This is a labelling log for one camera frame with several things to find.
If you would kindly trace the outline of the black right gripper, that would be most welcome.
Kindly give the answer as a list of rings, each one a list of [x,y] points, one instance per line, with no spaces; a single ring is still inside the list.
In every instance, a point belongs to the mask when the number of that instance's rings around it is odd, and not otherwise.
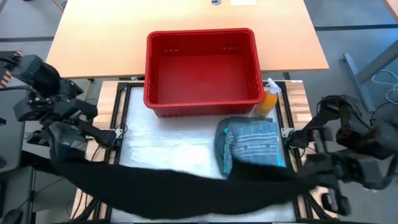
[[[321,194],[322,207],[342,216],[351,214],[348,198],[338,189],[338,181],[356,182],[371,190],[383,190],[389,185],[389,176],[383,175],[375,158],[355,153],[309,154],[306,171],[316,171],[320,186],[328,188]]]

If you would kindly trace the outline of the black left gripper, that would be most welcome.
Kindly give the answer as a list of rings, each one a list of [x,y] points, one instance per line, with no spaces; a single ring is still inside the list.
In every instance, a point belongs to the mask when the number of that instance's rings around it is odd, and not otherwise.
[[[80,148],[86,143],[81,131],[66,123],[55,122],[47,128],[52,162],[71,162],[85,158]]]

